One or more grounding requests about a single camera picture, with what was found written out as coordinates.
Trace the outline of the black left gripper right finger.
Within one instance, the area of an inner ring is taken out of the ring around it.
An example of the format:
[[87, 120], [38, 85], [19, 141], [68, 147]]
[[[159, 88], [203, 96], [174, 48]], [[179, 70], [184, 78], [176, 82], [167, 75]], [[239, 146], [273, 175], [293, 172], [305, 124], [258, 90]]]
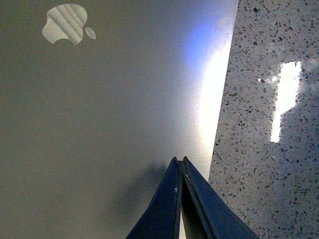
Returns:
[[257, 239], [223, 202], [187, 157], [183, 173], [182, 212], [188, 239]]

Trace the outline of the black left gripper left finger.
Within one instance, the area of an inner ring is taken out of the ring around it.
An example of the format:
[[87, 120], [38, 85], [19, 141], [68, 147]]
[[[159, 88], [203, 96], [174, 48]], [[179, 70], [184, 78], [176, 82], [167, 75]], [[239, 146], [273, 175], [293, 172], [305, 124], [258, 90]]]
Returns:
[[180, 231], [183, 176], [174, 157], [149, 206], [128, 234], [128, 239], [177, 239]]

